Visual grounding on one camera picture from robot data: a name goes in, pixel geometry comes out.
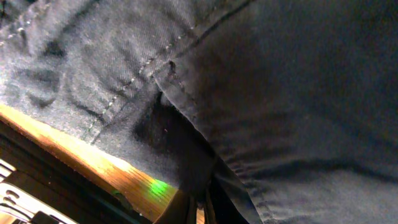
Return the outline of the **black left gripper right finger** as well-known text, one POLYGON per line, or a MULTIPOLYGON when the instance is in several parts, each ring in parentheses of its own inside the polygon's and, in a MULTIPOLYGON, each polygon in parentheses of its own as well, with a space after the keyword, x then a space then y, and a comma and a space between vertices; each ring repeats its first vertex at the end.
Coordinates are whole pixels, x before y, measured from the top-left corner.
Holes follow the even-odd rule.
POLYGON ((214 176, 205 190, 205 224, 248 224, 214 176))

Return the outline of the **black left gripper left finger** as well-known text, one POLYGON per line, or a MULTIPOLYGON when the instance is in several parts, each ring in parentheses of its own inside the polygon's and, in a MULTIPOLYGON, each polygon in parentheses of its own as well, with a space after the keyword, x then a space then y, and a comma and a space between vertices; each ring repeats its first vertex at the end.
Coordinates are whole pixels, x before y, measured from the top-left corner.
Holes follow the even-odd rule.
POLYGON ((154 224, 196 224, 197 201, 195 197, 177 191, 165 211, 154 224))

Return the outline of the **navy blue shorts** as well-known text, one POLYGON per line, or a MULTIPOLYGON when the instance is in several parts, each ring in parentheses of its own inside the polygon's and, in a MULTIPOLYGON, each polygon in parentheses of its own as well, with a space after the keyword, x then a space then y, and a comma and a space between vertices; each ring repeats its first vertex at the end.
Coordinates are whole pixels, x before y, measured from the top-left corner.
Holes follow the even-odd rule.
POLYGON ((397 222, 396 1, 2 1, 1 103, 249 222, 397 222))

